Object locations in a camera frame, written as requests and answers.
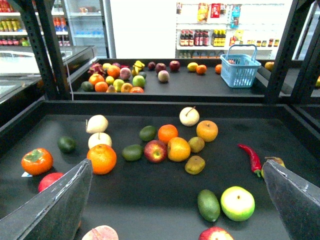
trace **white pear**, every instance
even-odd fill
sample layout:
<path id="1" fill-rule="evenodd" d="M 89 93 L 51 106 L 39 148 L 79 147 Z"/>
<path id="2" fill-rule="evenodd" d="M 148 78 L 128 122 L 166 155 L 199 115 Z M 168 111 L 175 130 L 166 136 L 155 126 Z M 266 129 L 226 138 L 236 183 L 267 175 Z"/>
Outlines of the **white pear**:
<path id="1" fill-rule="evenodd" d="M 112 147 L 111 137 L 105 132 L 96 132 L 89 137 L 88 147 L 89 149 L 93 148 L 98 144 L 106 144 Z"/>
<path id="2" fill-rule="evenodd" d="M 188 106 L 181 110 L 179 118 L 183 125 L 191 127 L 199 121 L 200 115 L 195 107 Z"/>
<path id="3" fill-rule="evenodd" d="M 88 134 L 102 133 L 108 127 L 108 120 L 102 115 L 92 116 L 86 125 L 86 132 Z"/>

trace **red chili pepper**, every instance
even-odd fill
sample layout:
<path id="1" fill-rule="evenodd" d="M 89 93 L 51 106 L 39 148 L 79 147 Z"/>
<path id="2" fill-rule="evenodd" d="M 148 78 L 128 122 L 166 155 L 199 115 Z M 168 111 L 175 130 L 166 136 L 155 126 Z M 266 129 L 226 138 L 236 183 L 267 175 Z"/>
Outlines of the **red chili pepper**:
<path id="1" fill-rule="evenodd" d="M 244 144 L 238 144 L 238 147 L 245 150 L 247 154 L 250 156 L 250 162 L 251 162 L 251 171 L 258 175 L 260 178 L 261 173 L 261 163 L 258 154 L 249 146 Z"/>

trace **white wall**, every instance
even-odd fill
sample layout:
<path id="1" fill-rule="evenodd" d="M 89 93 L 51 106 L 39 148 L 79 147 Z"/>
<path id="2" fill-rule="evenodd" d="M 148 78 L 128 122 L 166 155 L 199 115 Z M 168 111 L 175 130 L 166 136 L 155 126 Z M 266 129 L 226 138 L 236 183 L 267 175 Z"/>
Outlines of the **white wall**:
<path id="1" fill-rule="evenodd" d="M 174 0 L 110 0 L 117 59 L 172 59 Z"/>

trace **lemon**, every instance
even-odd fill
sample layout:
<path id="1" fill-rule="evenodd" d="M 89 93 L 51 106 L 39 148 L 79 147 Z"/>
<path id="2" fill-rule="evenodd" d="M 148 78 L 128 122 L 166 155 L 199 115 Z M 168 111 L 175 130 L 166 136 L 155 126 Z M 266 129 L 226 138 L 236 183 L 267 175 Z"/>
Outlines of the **lemon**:
<path id="1" fill-rule="evenodd" d="M 190 62 L 187 66 L 190 72 L 195 72 L 197 70 L 197 67 L 198 67 L 198 63 L 196 62 Z"/>

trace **dragon fruit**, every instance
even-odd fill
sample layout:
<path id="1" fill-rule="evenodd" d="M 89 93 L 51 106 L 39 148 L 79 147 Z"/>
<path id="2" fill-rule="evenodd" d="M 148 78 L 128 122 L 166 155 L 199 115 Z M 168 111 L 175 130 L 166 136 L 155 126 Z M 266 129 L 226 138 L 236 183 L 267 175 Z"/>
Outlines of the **dragon fruit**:
<path id="1" fill-rule="evenodd" d="M 100 74 L 101 76 L 105 76 L 106 72 L 104 71 L 102 65 L 100 63 L 93 63 L 88 71 L 89 74 Z"/>

